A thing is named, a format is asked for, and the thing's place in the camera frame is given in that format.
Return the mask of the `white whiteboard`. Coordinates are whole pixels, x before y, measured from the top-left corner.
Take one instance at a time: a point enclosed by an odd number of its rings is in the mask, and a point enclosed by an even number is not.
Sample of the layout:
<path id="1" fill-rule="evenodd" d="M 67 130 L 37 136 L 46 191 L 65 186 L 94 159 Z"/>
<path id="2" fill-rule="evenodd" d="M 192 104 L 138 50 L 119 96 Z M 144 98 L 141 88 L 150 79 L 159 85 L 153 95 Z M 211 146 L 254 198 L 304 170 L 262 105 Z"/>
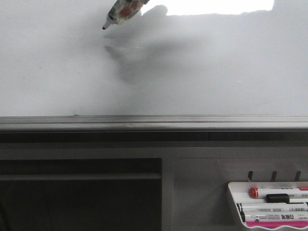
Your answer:
<path id="1" fill-rule="evenodd" d="M 308 114 L 305 0 L 0 3 L 1 116 Z"/>

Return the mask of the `red capped whiteboard marker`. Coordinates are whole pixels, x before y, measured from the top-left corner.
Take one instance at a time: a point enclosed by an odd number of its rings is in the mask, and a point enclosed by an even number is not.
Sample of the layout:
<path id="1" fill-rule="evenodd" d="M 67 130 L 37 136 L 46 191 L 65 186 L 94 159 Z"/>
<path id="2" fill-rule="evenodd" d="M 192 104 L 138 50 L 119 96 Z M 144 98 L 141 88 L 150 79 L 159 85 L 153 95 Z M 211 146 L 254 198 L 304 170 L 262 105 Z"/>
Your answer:
<path id="1" fill-rule="evenodd" d="M 287 194 L 291 198 L 307 198 L 307 188 L 251 188 L 249 195 L 251 198 L 265 198 L 268 194 Z"/>

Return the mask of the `white marker tray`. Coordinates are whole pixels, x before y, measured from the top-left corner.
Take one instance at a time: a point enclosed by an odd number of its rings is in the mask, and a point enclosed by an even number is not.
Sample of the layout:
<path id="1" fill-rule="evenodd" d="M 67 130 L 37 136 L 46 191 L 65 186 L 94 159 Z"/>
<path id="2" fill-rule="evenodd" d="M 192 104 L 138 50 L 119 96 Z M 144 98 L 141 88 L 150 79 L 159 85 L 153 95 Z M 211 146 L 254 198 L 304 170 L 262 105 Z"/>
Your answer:
<path id="1" fill-rule="evenodd" d="M 228 184 L 228 202 L 231 212 L 237 222 L 240 231 L 306 231 L 308 226 L 296 228 L 291 226 L 280 226 L 277 228 L 265 228 L 261 226 L 248 227 L 243 222 L 237 203 L 267 203 L 265 198 L 251 198 L 249 190 L 251 188 L 308 188 L 306 181 L 302 182 L 230 182 Z"/>

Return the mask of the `black capped white marker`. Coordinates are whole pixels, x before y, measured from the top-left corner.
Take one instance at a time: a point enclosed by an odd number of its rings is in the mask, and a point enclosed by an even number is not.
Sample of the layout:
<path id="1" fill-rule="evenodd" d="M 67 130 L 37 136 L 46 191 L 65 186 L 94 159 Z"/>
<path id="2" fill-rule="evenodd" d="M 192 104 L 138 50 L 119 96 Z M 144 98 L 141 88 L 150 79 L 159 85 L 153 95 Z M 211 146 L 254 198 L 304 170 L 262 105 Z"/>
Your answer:
<path id="1" fill-rule="evenodd" d="M 240 212 L 301 212 L 308 210 L 308 204 L 304 203 L 237 203 Z"/>

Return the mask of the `pink marker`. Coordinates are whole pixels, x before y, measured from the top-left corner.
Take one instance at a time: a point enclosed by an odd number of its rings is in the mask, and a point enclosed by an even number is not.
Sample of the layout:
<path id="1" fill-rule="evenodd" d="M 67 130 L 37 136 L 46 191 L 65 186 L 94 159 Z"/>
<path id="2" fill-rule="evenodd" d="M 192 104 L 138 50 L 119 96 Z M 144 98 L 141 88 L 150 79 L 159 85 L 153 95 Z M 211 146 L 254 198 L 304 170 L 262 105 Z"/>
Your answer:
<path id="1" fill-rule="evenodd" d="M 280 226 L 291 226 L 296 228 L 303 228 L 308 225 L 307 221 L 269 221 L 269 222 L 254 222 L 248 221 L 245 222 L 248 227 L 261 226 L 265 228 L 277 228 Z"/>

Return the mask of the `short black capped marker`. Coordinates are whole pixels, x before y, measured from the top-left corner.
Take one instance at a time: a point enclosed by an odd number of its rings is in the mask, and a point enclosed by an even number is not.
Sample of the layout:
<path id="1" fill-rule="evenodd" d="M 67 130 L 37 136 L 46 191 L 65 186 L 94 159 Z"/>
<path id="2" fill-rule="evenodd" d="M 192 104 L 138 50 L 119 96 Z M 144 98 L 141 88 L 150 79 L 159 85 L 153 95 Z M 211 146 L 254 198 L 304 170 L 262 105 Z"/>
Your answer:
<path id="1" fill-rule="evenodd" d="M 265 199 L 267 203 L 305 203 L 308 201 L 308 194 L 267 194 Z"/>

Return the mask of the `white marker with label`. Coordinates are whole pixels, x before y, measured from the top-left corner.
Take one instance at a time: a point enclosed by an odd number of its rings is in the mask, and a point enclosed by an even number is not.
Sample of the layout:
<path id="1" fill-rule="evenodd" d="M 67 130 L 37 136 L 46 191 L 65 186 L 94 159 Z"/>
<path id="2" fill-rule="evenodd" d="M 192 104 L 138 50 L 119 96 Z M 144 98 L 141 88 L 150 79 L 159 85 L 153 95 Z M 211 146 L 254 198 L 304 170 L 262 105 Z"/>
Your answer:
<path id="1" fill-rule="evenodd" d="M 272 222 L 272 221 L 307 221 L 307 211 L 295 212 L 240 212 L 243 222 Z"/>

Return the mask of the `grey whiteboard stand frame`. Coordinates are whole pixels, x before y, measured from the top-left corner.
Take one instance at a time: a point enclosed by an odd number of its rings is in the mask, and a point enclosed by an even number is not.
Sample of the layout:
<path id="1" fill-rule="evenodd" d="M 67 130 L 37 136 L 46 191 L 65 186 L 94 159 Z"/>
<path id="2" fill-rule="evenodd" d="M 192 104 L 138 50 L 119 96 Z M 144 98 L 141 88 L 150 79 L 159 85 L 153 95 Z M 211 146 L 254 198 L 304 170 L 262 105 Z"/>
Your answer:
<path id="1" fill-rule="evenodd" d="M 232 181 L 306 181 L 306 141 L 0 147 L 3 231 L 238 231 Z"/>

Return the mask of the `grey whiteboard frame ledge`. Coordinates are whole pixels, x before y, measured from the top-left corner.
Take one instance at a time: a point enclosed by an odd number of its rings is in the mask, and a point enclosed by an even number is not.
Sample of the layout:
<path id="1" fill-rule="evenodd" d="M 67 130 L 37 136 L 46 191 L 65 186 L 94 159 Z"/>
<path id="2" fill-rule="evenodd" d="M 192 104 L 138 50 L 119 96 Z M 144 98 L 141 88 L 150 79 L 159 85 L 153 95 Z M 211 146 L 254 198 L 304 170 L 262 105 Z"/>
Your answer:
<path id="1" fill-rule="evenodd" d="M 306 141 L 308 118 L 282 115 L 3 116 L 1 143 Z"/>

